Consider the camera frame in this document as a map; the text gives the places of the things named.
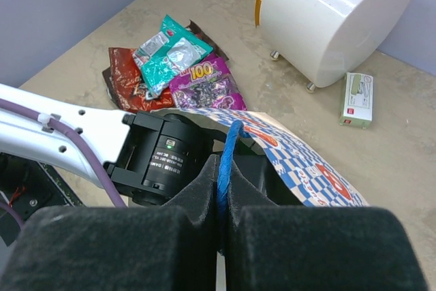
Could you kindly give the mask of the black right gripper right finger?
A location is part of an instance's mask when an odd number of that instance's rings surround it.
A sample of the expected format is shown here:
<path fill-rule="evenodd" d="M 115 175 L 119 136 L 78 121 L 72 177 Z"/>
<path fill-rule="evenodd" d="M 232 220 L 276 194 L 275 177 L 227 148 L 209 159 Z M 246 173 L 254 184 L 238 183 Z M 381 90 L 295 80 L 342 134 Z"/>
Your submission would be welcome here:
<path fill-rule="evenodd" d="M 379 207 L 279 206 L 237 166 L 228 189 L 229 290 L 427 290 L 408 235 Z"/>

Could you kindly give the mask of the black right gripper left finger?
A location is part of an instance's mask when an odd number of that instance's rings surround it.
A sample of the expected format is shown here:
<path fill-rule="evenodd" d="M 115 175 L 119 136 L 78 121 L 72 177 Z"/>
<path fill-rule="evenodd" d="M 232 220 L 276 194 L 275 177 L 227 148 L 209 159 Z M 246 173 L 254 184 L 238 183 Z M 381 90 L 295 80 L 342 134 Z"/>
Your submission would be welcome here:
<path fill-rule="evenodd" d="M 25 224 L 2 290 L 214 290 L 219 158 L 162 206 L 53 206 Z"/>

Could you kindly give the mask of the blue checkered paper bag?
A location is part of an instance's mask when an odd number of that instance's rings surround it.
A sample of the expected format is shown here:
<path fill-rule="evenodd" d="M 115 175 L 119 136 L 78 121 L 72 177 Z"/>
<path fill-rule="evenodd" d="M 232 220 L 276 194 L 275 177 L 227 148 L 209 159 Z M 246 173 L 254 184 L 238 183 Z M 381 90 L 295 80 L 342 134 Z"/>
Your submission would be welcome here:
<path fill-rule="evenodd" d="M 362 195 L 328 162 L 298 136 L 266 114 L 227 109 L 187 109 L 183 114 L 206 117 L 228 128 L 224 158 L 217 180 L 217 210 L 220 222 L 230 211 L 229 189 L 235 184 L 230 167 L 236 161 L 236 146 L 250 138 L 263 150 L 273 174 L 285 193 L 304 206 L 366 206 Z"/>

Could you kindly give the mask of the red Doritos chips bag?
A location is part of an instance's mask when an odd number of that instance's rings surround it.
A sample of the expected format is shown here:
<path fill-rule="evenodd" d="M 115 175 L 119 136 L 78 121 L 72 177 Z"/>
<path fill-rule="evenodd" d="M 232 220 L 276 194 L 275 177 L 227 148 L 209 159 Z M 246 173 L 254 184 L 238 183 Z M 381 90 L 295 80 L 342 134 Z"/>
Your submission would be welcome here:
<path fill-rule="evenodd" d="M 132 48 L 110 47 L 109 68 L 104 71 L 112 101 L 121 109 L 136 113 L 175 107 L 169 88 L 156 99 L 147 99 L 147 86 L 138 69 Z"/>

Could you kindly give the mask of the purple Lot 100 gummy bag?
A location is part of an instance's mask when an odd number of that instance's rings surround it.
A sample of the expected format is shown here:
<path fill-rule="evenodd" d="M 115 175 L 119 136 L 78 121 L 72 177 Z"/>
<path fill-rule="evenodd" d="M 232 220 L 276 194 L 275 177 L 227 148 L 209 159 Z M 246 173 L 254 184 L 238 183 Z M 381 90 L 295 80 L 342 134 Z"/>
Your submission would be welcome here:
<path fill-rule="evenodd" d="M 174 77 L 169 84 L 178 108 L 246 110 L 246 103 L 227 63 L 209 56 Z"/>

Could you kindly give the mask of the teal mint candy bag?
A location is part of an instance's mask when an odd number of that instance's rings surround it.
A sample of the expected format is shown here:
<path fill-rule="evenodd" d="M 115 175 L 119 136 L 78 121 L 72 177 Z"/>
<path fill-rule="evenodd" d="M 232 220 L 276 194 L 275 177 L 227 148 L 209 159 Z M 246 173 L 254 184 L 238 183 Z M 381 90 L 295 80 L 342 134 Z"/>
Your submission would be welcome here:
<path fill-rule="evenodd" d="M 137 48 L 132 57 L 148 95 L 154 99 L 175 76 L 201 62 L 212 51 L 211 45 L 167 15 L 159 32 Z"/>

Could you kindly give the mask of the brown Kettle chips bag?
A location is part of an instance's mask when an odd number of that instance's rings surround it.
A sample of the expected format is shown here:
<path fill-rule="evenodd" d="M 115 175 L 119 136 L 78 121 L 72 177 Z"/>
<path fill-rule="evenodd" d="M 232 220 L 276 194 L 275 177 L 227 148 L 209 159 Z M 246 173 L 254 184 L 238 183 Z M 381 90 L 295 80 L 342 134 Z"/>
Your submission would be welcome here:
<path fill-rule="evenodd" d="M 186 30 L 194 34 L 196 37 L 201 39 L 203 42 L 206 42 L 208 45 L 212 46 L 214 55 L 223 58 L 225 62 L 229 61 L 229 57 L 222 50 L 222 48 L 219 47 L 217 43 L 211 37 L 209 37 L 206 34 L 206 32 L 197 23 L 195 23 L 193 20 L 190 20 L 189 24 L 185 28 Z M 115 50 L 116 48 L 113 47 L 108 49 L 110 64 L 108 68 L 102 71 L 102 76 L 106 83 L 106 92 L 108 94 L 108 97 L 116 106 L 120 107 L 118 101 L 118 95 L 115 92 L 115 87 L 112 77 L 112 73 L 114 72 L 115 69 L 115 60 L 114 60 Z"/>

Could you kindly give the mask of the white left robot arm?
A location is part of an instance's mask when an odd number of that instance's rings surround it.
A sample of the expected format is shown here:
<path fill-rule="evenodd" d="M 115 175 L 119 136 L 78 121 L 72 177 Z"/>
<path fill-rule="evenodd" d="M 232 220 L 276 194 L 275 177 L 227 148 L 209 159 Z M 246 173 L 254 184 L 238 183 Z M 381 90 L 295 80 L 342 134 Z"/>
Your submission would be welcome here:
<path fill-rule="evenodd" d="M 132 114 L 60 102 L 1 86 L 1 150 L 60 167 L 106 190 L 116 206 L 188 206 L 213 195 L 195 191 L 207 172 L 215 141 L 228 132 L 205 128 L 187 111 Z"/>

